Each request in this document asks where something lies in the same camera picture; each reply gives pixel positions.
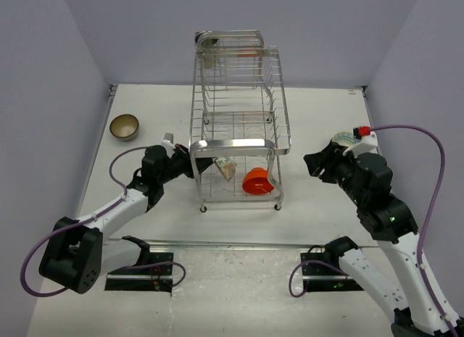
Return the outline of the yellow blue patterned bowl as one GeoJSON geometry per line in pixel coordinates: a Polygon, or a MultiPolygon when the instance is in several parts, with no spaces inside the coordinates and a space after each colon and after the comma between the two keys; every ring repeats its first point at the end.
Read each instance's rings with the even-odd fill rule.
{"type": "Polygon", "coordinates": [[[356,139],[352,131],[341,131],[336,133],[332,139],[334,143],[337,143],[340,146],[343,147],[350,147],[356,143],[358,143],[360,140],[356,139]]]}

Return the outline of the brown ribbed bowl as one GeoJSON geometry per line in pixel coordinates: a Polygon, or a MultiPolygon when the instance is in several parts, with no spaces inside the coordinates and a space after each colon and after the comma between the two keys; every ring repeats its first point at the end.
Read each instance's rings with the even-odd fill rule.
{"type": "Polygon", "coordinates": [[[137,137],[140,123],[135,115],[116,116],[109,124],[109,131],[119,141],[132,141],[137,137]]]}

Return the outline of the white bowl orange star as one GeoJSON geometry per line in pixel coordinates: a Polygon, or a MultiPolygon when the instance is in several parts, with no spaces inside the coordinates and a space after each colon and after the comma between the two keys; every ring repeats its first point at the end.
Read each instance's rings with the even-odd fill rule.
{"type": "Polygon", "coordinates": [[[236,162],[231,157],[214,158],[215,166],[226,181],[230,181],[236,174],[236,162]]]}

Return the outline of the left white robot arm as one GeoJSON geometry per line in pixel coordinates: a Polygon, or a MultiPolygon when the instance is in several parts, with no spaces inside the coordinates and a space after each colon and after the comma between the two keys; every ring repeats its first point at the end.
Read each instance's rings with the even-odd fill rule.
{"type": "Polygon", "coordinates": [[[123,192],[102,208],[82,220],[63,217],[48,239],[38,272],[60,284],[64,290],[84,294],[102,275],[116,270],[135,274],[157,267],[150,257],[147,242],[124,236],[109,244],[107,239],[131,220],[149,212],[162,198],[166,183],[181,175],[193,178],[203,173],[214,160],[190,157],[185,146],[176,144],[169,154],[161,145],[142,148],[141,166],[123,192]]]}

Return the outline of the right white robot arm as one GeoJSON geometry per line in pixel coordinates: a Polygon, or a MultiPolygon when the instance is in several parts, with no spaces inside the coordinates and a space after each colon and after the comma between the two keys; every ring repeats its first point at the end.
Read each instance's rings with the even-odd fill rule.
{"type": "Polygon", "coordinates": [[[379,154],[347,153],[330,142],[304,156],[310,176],[338,185],[357,207],[361,225],[385,254],[394,285],[349,237],[324,246],[324,267],[351,277],[386,315],[394,336],[462,336],[463,317],[450,306],[419,250],[420,233],[409,207],[391,192],[393,172],[379,154]]]}

